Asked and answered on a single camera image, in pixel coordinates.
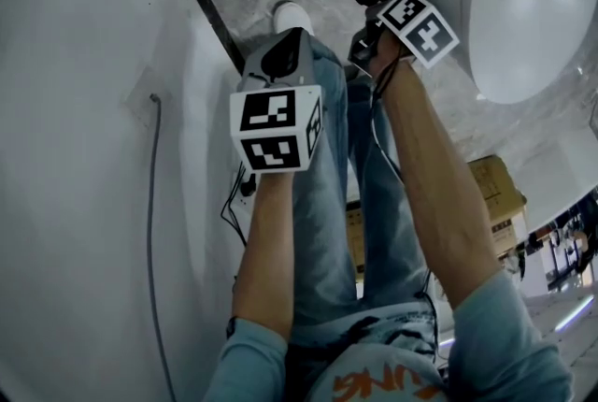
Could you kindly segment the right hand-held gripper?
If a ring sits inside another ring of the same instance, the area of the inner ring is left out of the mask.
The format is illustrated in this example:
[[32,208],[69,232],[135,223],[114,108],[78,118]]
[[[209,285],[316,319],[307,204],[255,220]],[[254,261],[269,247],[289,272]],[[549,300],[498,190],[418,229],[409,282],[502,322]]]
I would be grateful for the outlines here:
[[362,71],[377,55],[377,43],[386,29],[427,69],[460,43],[438,9],[427,0],[355,1],[359,5],[375,5],[366,10],[365,27],[355,34],[349,50],[349,61]]

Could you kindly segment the person's right hand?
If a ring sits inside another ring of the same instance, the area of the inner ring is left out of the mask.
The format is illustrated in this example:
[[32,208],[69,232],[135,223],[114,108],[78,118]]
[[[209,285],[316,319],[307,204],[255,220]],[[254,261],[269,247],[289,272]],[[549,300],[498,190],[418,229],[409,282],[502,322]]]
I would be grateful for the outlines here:
[[377,79],[395,60],[410,55],[411,50],[394,33],[386,29],[377,42],[376,55],[370,60],[369,73],[373,79]]

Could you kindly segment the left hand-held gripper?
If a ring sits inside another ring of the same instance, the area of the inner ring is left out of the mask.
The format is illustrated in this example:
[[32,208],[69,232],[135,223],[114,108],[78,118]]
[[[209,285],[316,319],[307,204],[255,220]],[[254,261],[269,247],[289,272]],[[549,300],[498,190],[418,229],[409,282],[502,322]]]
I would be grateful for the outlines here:
[[255,174],[309,169],[322,130],[322,93],[311,35],[292,28],[247,59],[230,95],[230,129],[243,165]]

